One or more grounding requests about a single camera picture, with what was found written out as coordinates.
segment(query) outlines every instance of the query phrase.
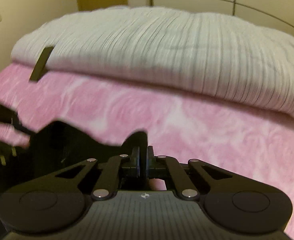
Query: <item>white comforter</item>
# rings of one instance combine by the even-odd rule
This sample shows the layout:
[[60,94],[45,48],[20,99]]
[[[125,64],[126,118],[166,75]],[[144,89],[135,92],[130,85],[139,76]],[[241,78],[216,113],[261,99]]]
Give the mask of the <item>white comforter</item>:
[[294,37],[237,17],[162,7],[66,15],[25,35],[15,62],[157,83],[294,117]]

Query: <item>pink floral pattern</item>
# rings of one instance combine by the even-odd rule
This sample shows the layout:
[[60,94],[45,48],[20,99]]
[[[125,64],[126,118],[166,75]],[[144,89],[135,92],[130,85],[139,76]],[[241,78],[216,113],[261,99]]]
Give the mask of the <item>pink floral pattern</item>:
[[[61,119],[105,143],[120,144],[146,130],[156,155],[191,158],[273,185],[294,207],[294,119],[206,96],[71,73],[28,82],[31,69],[11,64],[0,73],[0,102],[40,130]],[[28,137],[0,125],[0,139],[27,145]],[[161,182],[155,182],[163,188]],[[294,212],[286,228],[294,239]]]

